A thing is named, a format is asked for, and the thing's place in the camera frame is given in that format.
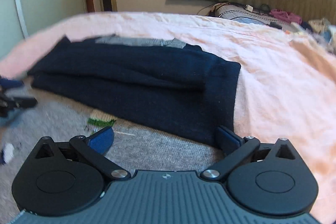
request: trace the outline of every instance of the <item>metal pivot screw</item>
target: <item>metal pivot screw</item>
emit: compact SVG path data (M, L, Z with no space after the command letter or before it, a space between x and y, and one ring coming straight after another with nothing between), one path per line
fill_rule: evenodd
M171 175L169 175L169 174L164 174L164 175L162 175L162 177L163 177L164 179L170 179L170 178L171 178Z
M214 179L214 178L218 178L220 173L217 170L205 170L202 173L206 178L210 178L210 179Z
M121 170L121 169L114 170L111 173L111 176L116 178L116 179L123 179L123 178L127 177L127 175L128 175L128 172L126 170Z

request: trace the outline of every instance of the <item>folded dark blue garment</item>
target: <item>folded dark blue garment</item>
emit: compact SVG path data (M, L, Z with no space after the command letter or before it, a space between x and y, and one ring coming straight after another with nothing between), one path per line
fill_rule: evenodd
M65 37L29 75L35 88L215 146L219 125L233 131L240 67L199 46L70 43Z

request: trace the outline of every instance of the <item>pink clothing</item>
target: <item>pink clothing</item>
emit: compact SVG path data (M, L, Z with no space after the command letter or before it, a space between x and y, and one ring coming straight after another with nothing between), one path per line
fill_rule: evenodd
M273 9L269 14L287 23L296 22L299 25L301 25L302 23L302 18L291 12L285 12L283 10Z

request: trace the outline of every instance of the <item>pink bedsheet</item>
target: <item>pink bedsheet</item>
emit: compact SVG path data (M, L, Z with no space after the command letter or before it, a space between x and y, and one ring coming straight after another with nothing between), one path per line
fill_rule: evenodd
M201 16L99 13L60 22L25 40L0 62L15 77L67 35L70 40L116 33L126 37L176 37L241 64L235 132L274 143L289 138L319 184L311 213L336 220L336 58L307 35Z

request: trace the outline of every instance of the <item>logo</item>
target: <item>logo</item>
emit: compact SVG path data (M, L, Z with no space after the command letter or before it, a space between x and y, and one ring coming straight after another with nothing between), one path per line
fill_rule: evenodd
M164 174L164 175L162 175L162 177L163 177L164 179L170 179L170 178L171 178L171 175L169 175L169 174Z

